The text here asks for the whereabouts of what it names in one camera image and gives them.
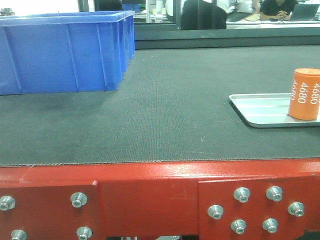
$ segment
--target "black chair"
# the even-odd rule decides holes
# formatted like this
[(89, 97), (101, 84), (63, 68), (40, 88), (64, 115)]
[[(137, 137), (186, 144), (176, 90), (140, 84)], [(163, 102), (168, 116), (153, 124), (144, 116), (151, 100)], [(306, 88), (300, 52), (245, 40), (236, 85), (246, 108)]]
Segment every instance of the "black chair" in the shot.
[(203, 0), (187, 0), (181, 14), (181, 30), (226, 29), (227, 13)]

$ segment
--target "desk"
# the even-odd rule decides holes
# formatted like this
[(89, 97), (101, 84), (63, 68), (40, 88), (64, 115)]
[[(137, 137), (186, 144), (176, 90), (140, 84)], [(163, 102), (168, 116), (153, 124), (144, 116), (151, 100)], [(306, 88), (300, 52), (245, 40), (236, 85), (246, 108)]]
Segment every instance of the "desk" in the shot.
[(227, 29), (259, 29), (259, 28), (318, 28), (320, 21), (237, 21), (226, 23)]

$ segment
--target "red metal frame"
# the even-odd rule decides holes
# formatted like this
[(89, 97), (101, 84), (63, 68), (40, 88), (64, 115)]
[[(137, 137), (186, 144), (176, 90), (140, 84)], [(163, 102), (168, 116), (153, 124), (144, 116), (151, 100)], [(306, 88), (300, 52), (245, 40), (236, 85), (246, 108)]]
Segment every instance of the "red metal frame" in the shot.
[[(28, 240), (77, 239), (76, 230), (93, 230), (90, 240), (119, 236), (196, 235), (201, 240), (293, 240), (307, 231), (320, 231), (320, 158), (184, 161), (123, 164), (0, 167), (0, 196), (15, 198), (16, 207), (0, 212), (1, 239), (15, 229)], [(273, 202), (265, 192), (283, 189)], [(247, 187), (247, 203), (233, 198)], [(73, 193), (88, 202), (74, 208)], [(302, 202), (305, 215), (287, 212)], [(224, 207), (219, 220), (210, 218), (213, 204)], [(247, 230), (238, 235), (230, 223), (244, 219)], [(266, 218), (279, 222), (277, 233), (262, 229)]]

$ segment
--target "black shirt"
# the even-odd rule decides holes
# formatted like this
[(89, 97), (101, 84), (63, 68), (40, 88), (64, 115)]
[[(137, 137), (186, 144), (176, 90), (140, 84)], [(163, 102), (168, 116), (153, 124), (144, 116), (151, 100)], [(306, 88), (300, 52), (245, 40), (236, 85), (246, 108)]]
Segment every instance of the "black shirt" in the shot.
[(279, 11), (285, 11), (288, 15), (294, 10), (298, 2), (296, 0), (285, 0), (278, 6), (276, 0), (264, 0), (261, 4), (260, 11), (268, 16), (276, 16)]

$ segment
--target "laptop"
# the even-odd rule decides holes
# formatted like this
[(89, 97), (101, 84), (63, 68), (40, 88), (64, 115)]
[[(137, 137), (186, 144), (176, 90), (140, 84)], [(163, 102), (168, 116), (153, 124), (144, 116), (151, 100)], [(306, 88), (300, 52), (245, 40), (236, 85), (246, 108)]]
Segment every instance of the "laptop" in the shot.
[(290, 21), (312, 21), (320, 4), (297, 4), (295, 5)]

